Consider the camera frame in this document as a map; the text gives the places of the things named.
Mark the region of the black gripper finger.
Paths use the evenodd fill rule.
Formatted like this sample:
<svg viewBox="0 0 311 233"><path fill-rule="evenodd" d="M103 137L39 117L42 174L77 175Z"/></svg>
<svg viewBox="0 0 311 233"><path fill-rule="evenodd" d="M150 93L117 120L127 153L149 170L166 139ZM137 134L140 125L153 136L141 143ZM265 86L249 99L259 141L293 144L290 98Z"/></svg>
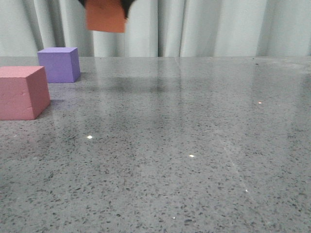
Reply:
<svg viewBox="0 0 311 233"><path fill-rule="evenodd" d="M78 0L78 1L83 7L86 6L86 0Z"/></svg>
<svg viewBox="0 0 311 233"><path fill-rule="evenodd" d="M132 4L135 2L135 0L120 0L122 9L124 11L124 18L128 19L129 10L132 6Z"/></svg>

